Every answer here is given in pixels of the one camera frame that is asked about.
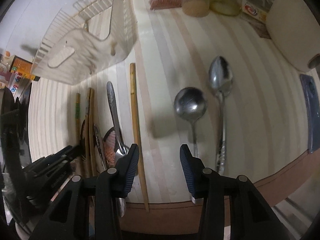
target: striped surface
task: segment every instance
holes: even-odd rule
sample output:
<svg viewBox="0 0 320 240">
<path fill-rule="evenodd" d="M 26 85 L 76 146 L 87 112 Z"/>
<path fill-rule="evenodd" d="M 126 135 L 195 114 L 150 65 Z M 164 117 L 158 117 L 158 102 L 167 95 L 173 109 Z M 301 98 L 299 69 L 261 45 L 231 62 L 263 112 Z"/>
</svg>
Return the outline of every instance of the striped surface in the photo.
<svg viewBox="0 0 320 240">
<path fill-rule="evenodd" d="M 188 201 L 179 148 L 192 150 L 190 125 L 173 111 L 180 89 L 198 87 L 208 110 L 196 124 L 200 158 L 214 168 L 218 101 L 210 94 L 207 73 L 213 58 L 224 56 L 234 73 L 226 99 L 227 163 L 225 175 L 265 178 L 307 150 L 308 120 L 299 72 L 276 49 L 239 17 L 210 12 L 204 18 L 185 16 L 181 9 L 150 11 L 148 0 L 130 0 L 138 22 L 139 39 L 127 59 L 76 86 L 44 78 L 34 82 L 29 107 L 32 160 L 74 144 L 76 93 L 81 93 L 84 119 L 88 87 L 95 93 L 95 123 L 101 133 L 112 127 L 106 94 L 113 83 L 124 141 L 133 143 L 129 64 L 137 65 L 137 92 L 142 150 L 151 203 Z M 93 18 L 89 31 L 105 35 L 103 14 Z M 320 90 L 315 70 L 309 72 Z M 138 177 L 129 202 L 143 203 Z"/>
</svg>

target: yellow liquid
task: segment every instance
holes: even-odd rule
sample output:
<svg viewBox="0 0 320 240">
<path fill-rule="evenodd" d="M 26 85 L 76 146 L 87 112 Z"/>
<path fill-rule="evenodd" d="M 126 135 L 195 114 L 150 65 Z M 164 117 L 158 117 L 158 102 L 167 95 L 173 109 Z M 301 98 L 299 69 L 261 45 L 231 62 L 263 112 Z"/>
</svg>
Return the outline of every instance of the yellow liquid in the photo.
<svg viewBox="0 0 320 240">
<path fill-rule="evenodd" d="M 241 11 L 241 6 L 231 0 L 210 0 L 210 9 L 223 15 L 237 16 Z"/>
</svg>

